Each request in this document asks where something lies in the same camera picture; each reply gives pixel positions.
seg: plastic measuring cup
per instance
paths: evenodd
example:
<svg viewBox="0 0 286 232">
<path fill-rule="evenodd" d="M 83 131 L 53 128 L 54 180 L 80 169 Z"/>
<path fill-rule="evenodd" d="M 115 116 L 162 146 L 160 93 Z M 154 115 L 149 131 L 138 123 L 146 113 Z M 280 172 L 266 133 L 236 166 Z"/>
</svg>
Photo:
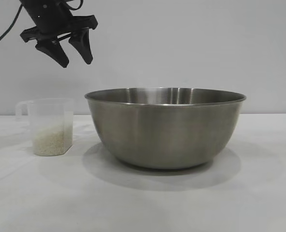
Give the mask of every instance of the plastic measuring cup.
<svg viewBox="0 0 286 232">
<path fill-rule="evenodd" d="M 51 98 L 22 101 L 16 105 L 16 116 L 22 116 L 27 106 L 32 147 L 35 155 L 64 154 L 73 144 L 72 99 Z"/>
</svg>

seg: white table surface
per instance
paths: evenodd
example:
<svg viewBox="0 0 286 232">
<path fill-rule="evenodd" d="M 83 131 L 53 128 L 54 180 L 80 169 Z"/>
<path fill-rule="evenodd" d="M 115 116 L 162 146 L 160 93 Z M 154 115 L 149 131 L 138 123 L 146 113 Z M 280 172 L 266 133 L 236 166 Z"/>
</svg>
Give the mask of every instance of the white table surface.
<svg viewBox="0 0 286 232">
<path fill-rule="evenodd" d="M 91 116 L 57 157 L 0 116 L 0 232 L 286 232 L 286 115 L 241 115 L 211 165 L 175 173 L 120 164 Z"/>
</svg>

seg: stainless steel bowl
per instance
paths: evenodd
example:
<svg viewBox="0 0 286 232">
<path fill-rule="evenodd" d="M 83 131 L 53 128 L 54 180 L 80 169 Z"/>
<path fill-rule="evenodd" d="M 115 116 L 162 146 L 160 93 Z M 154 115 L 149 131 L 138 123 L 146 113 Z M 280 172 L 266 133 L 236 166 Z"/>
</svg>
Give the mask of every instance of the stainless steel bowl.
<svg viewBox="0 0 286 232">
<path fill-rule="evenodd" d="M 85 97 L 109 152 L 155 169 L 212 160 L 229 141 L 246 99 L 239 93 L 197 88 L 121 88 Z"/>
</svg>

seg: white backdrop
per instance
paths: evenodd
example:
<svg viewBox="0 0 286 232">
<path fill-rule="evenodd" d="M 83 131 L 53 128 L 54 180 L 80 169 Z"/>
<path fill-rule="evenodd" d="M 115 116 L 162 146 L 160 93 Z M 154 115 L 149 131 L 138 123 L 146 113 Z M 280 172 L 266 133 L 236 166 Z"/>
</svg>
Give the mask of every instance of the white backdrop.
<svg viewBox="0 0 286 232">
<path fill-rule="evenodd" d="M 0 0 L 0 35 L 19 0 Z M 85 0 L 74 15 L 95 14 L 94 61 L 66 42 L 63 69 L 25 44 L 34 24 L 23 10 L 0 43 L 0 115 L 23 100 L 71 97 L 116 87 L 199 87 L 247 95 L 244 113 L 286 113 L 286 0 Z"/>
</svg>

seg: rice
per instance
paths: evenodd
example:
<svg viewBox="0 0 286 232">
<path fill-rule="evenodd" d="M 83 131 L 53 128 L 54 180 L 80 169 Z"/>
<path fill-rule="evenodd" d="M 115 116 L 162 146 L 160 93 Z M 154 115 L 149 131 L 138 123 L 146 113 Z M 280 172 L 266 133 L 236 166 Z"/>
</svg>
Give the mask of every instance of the rice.
<svg viewBox="0 0 286 232">
<path fill-rule="evenodd" d="M 38 156 L 64 154 L 73 141 L 73 126 L 56 125 L 37 132 L 33 137 L 33 152 Z"/>
</svg>

